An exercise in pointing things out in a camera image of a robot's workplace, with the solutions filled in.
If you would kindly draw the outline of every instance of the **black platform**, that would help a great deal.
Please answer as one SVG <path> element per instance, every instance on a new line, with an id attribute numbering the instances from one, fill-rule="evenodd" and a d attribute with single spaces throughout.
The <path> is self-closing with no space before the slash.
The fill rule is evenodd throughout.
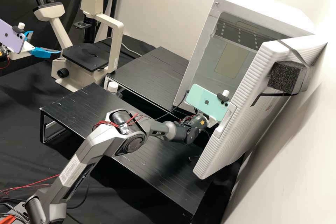
<path id="1" fill-rule="evenodd" d="M 41 132 L 47 116 L 84 139 L 108 111 L 120 108 L 144 115 L 117 96 L 91 84 L 41 108 Z M 211 183 L 211 178 L 200 180 L 192 171 L 195 163 L 188 161 L 189 156 L 201 152 L 196 145 L 185 146 L 149 137 L 138 151 L 113 159 L 194 215 Z"/>
<path id="2" fill-rule="evenodd" d="M 107 76 L 121 86 L 168 111 L 189 61 L 163 47 L 137 58 Z"/>
<path id="3" fill-rule="evenodd" d="M 89 72 L 105 67 L 109 62 L 111 39 L 94 44 L 80 43 L 63 50 L 63 57 L 83 67 Z"/>

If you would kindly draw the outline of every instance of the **white bottle cap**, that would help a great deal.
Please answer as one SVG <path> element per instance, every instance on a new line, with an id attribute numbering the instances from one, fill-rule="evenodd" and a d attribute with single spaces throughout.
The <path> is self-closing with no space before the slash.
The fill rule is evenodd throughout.
<path id="1" fill-rule="evenodd" d="M 19 23 L 18 27 L 23 30 L 25 28 L 25 24 L 24 23 Z"/>
<path id="2" fill-rule="evenodd" d="M 224 90 L 223 91 L 223 93 L 222 93 L 222 95 L 224 95 L 224 96 L 226 96 L 226 97 L 228 97 L 229 96 L 229 94 L 230 94 L 230 91 L 229 90 Z"/>
<path id="3" fill-rule="evenodd" d="M 116 93 L 118 91 L 118 83 L 115 81 L 110 81 L 107 86 L 107 90 L 111 93 Z"/>

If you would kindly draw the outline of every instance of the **white cable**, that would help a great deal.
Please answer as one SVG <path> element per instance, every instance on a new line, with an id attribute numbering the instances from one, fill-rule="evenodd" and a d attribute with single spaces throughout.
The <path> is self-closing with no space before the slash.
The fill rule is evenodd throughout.
<path id="1" fill-rule="evenodd" d="M 135 54 L 139 55 L 140 57 L 142 56 L 141 54 L 139 54 L 139 53 L 137 53 L 137 52 L 132 51 L 131 49 L 129 49 L 127 46 L 125 46 L 125 44 L 123 42 L 121 44 L 123 45 L 123 47 L 126 48 L 127 51 L 130 51 L 131 53 L 135 53 Z"/>
<path id="2" fill-rule="evenodd" d="M 132 53 L 135 53 L 137 55 L 139 55 L 140 57 L 142 56 L 141 54 L 135 52 L 135 51 L 132 51 L 131 49 L 129 49 L 127 46 L 124 45 L 124 43 L 121 43 L 128 51 L 132 52 Z"/>

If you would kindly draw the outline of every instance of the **warning label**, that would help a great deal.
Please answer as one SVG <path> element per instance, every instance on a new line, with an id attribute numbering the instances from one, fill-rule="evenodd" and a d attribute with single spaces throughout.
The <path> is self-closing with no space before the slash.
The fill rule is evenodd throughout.
<path id="1" fill-rule="evenodd" d="M 66 165 L 62 173 L 59 175 L 62 184 L 64 186 L 70 187 L 82 173 L 85 166 L 86 165 L 82 164 L 75 154 Z"/>

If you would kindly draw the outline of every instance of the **smartphone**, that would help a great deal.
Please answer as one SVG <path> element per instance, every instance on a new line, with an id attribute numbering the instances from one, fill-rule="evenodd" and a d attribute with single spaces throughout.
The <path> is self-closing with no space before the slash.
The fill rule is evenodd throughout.
<path id="1" fill-rule="evenodd" d="M 20 53 L 26 36 L 16 33 L 12 26 L 0 19 L 0 43 L 7 46 L 11 51 Z"/>
<path id="2" fill-rule="evenodd" d="M 214 117 L 217 121 L 222 121 L 227 110 L 229 102 L 223 102 L 217 95 L 209 90 L 193 84 L 185 99 L 191 106 L 197 108 L 208 116 Z"/>

